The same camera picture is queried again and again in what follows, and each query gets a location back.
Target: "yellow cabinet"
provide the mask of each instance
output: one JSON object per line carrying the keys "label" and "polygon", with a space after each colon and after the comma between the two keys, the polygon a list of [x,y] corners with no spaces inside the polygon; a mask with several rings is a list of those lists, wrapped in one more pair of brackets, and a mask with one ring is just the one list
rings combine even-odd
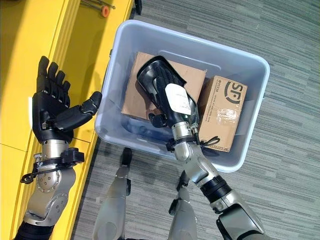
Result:
{"label": "yellow cabinet", "polygon": [[[0,1],[1,24],[1,239],[12,239],[23,219],[34,184],[19,183],[30,172],[33,154],[41,150],[31,131],[28,97],[36,90],[42,55],[58,63],[71,82],[71,106],[100,91],[118,26],[129,18],[133,0],[113,4],[107,18],[80,0]],[[76,182],[51,239],[71,237],[97,135],[94,118],[74,132],[72,147],[85,154],[74,167]]]}

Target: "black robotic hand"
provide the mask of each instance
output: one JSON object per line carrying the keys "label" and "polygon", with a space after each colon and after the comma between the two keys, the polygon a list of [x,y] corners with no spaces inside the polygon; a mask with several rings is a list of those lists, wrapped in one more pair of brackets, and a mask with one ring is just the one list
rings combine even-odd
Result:
{"label": "black robotic hand", "polygon": [[163,113],[149,114],[153,126],[162,128],[179,122],[188,122],[190,126],[199,123],[197,104],[183,88],[186,81],[163,56],[155,56],[146,62],[139,70],[137,80]]}
{"label": "black robotic hand", "polygon": [[88,122],[97,112],[102,94],[98,91],[82,105],[70,107],[68,90],[70,83],[64,81],[65,73],[58,65],[42,56],[38,66],[36,93],[32,97],[32,130],[40,143],[46,140],[64,140],[70,143],[73,129]]}

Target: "sf logo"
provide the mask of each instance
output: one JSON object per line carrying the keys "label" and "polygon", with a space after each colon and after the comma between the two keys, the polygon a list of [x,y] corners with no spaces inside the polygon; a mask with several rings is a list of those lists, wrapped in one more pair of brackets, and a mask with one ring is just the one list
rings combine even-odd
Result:
{"label": "sf logo", "polygon": [[239,104],[241,92],[244,87],[237,83],[232,83],[231,86],[230,84],[231,82],[228,81],[225,85],[225,88],[224,88],[225,99],[227,99],[230,103]]}

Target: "white label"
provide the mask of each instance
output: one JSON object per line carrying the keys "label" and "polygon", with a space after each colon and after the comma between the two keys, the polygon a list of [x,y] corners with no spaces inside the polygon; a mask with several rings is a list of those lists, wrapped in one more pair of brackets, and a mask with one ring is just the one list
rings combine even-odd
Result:
{"label": "white label", "polygon": [[188,101],[187,92],[184,87],[174,83],[169,83],[165,87],[166,97],[170,108],[181,114],[191,115],[191,108]]}

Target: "gray carpet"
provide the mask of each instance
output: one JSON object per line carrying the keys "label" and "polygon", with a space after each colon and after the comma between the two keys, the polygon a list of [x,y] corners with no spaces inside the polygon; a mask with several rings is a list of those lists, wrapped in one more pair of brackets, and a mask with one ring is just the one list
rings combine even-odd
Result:
{"label": "gray carpet", "polygon": [[[278,240],[320,239],[320,2],[318,0],[149,0],[133,18],[235,47],[271,68],[245,163],[222,174]],[[73,239],[91,239],[122,147],[98,142]],[[182,168],[134,151],[126,237],[165,240]],[[221,240],[201,191],[189,185],[199,240]]]}

